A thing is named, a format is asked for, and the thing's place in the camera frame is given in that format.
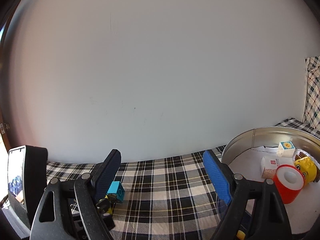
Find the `toy block with sun face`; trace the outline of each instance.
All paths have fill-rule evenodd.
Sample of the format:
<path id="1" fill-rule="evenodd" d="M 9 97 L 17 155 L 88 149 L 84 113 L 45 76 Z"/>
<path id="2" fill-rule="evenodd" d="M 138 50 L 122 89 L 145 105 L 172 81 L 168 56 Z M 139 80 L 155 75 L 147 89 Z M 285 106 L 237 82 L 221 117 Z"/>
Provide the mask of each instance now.
<path id="1" fill-rule="evenodd" d="M 119 181 L 113 181 L 107 192 L 108 200 L 115 203 L 122 203 L 124 189 Z"/>
<path id="2" fill-rule="evenodd" d="M 292 142 L 281 142 L 278 146 L 277 155 L 279 157 L 292 158 L 295 150 Z"/>

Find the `white box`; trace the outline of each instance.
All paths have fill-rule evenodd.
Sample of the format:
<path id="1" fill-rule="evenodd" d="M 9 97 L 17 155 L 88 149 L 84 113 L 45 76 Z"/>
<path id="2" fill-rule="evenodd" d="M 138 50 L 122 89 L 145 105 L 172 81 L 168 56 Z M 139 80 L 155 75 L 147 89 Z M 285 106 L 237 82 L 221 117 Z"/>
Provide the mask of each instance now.
<path id="1" fill-rule="evenodd" d="M 261 160 L 261 178 L 272 179 L 276 174 L 277 168 L 283 164 L 294 166 L 292 158 L 263 156 Z"/>
<path id="2" fill-rule="evenodd" d="M 292 158 L 295 151 L 295 147 L 292 142 L 280 142 L 277 150 L 279 157 L 290 157 Z"/>

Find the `yellow part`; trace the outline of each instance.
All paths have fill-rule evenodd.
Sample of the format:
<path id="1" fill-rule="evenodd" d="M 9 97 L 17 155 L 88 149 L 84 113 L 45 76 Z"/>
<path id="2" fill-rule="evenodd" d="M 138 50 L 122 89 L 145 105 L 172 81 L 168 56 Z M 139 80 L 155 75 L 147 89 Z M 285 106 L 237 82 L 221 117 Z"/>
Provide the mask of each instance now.
<path id="1" fill-rule="evenodd" d="M 238 230 L 237 237 L 238 237 L 239 240 L 244 240 L 245 233 L 242 232 L 241 230 Z"/>
<path id="2" fill-rule="evenodd" d="M 110 215 L 112 215 L 112 208 L 111 208 L 111 207 L 108 209 L 107 213 L 109 213 Z"/>
<path id="3" fill-rule="evenodd" d="M 303 157 L 294 162 L 294 166 L 300 170 L 306 181 L 305 185 L 316 179 L 317 167 L 315 163 L 311 160 L 310 156 Z"/>

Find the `blue toy block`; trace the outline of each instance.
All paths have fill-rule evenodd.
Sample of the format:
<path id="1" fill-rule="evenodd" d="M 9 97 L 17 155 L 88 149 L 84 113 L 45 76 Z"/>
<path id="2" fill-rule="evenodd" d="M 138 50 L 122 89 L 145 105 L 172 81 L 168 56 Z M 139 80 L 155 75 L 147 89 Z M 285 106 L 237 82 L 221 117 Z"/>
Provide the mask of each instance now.
<path id="1" fill-rule="evenodd" d="M 113 181 L 107 192 L 108 200 L 123 203 L 124 189 L 119 181 Z"/>

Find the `red tape roll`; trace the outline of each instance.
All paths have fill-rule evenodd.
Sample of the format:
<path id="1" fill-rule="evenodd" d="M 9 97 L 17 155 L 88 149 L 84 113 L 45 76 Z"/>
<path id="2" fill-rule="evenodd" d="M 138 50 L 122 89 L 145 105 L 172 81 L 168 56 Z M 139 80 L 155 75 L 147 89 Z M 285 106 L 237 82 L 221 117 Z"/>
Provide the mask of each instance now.
<path id="1" fill-rule="evenodd" d="M 280 165 L 273 181 L 284 204 L 289 204 L 297 197 L 304 186 L 304 177 L 300 170 L 291 165 Z"/>

